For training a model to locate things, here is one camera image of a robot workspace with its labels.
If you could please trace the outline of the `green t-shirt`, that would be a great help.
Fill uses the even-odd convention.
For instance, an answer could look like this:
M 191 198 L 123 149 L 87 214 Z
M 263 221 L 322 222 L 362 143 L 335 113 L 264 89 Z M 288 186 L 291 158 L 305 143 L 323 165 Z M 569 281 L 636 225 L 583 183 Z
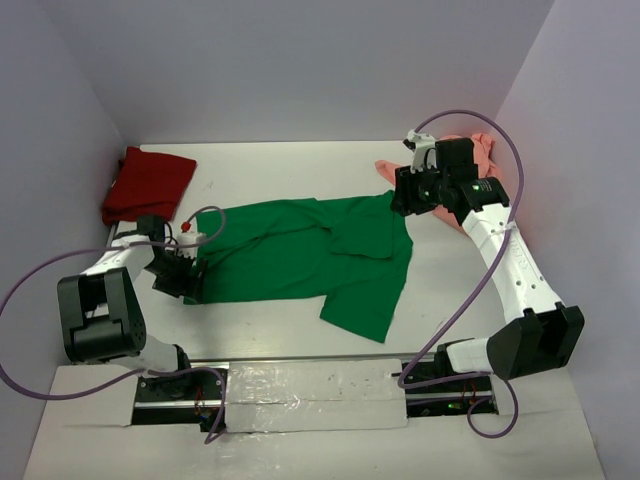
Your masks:
M 212 242 L 202 303 L 321 297 L 320 319 L 385 341 L 404 289 L 413 242 L 391 209 L 393 192 L 275 200 L 197 214 Z

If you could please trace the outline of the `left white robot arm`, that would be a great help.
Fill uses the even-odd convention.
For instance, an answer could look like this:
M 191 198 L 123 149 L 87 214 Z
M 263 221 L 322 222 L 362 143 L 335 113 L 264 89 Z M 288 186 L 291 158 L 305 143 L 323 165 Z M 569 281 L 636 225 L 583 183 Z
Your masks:
M 196 384 L 188 355 L 147 332 L 134 281 L 147 271 L 154 276 L 153 289 L 200 300 L 207 262 L 197 253 L 205 241 L 205 235 L 187 230 L 167 244 L 165 222 L 142 216 L 133 229 L 115 235 L 93 266 L 60 280 L 58 306 L 69 360 L 142 369 L 146 377 L 162 372 L 159 384 L 165 392 L 177 399 L 188 396 Z

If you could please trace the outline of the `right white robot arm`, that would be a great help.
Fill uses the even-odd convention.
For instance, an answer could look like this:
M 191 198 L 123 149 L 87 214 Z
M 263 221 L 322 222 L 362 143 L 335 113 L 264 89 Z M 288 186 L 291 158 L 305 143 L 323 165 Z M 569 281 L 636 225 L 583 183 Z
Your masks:
M 395 172 L 392 210 L 409 216 L 442 206 L 453 214 L 482 256 L 505 318 L 487 338 L 439 345 L 436 383 L 455 391 L 476 372 L 512 380 L 566 366 L 584 316 L 544 279 L 516 226 L 514 201 L 497 178 L 480 177 L 472 140 L 411 131 L 403 143 L 413 161 Z

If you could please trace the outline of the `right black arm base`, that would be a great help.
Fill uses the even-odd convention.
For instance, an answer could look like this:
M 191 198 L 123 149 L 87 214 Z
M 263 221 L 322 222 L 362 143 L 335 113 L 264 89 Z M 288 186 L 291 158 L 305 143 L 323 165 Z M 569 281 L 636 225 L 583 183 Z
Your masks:
M 473 407 L 473 414 L 494 414 L 494 391 L 488 376 L 450 380 L 429 386 L 422 383 L 454 375 L 450 362 L 441 352 L 423 357 L 413 366 L 404 384 L 407 415 L 410 418 L 464 416 Z

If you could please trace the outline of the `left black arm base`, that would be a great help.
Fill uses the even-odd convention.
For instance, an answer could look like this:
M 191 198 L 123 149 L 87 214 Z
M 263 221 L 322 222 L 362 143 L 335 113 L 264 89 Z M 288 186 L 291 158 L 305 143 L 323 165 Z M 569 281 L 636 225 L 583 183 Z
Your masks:
M 131 423 L 134 426 L 191 425 L 207 433 L 214 426 L 226 387 L 229 364 L 196 365 L 181 377 L 139 377 Z

